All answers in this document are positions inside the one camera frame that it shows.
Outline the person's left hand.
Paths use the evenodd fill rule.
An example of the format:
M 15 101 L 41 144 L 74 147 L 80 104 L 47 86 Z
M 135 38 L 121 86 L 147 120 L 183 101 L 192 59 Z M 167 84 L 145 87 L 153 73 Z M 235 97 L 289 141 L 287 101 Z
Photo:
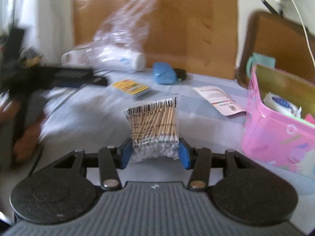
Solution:
M 4 120 L 13 119 L 20 109 L 18 101 L 6 101 L 1 104 L 1 123 Z M 39 143 L 42 122 L 45 120 L 45 113 L 42 112 L 35 122 L 24 130 L 21 138 L 13 147 L 13 158 L 16 164 L 22 164 L 32 158 Z

